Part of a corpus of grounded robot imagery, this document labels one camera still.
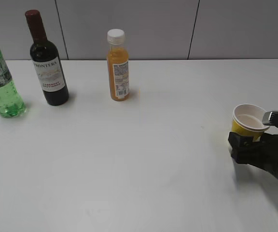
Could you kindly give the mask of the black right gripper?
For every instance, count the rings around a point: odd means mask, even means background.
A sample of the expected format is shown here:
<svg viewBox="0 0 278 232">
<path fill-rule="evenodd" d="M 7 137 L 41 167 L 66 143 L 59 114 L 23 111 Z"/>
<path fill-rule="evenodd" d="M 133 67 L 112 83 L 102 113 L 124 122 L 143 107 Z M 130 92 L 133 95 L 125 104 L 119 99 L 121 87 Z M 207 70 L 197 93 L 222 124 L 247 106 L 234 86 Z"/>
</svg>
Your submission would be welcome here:
<svg viewBox="0 0 278 232">
<path fill-rule="evenodd" d="M 278 111 L 272 111 L 270 122 L 278 128 Z M 231 146 L 231 158 L 238 164 L 259 165 L 278 179 L 278 135 L 263 134 L 260 140 L 229 132 L 228 142 Z"/>
</svg>

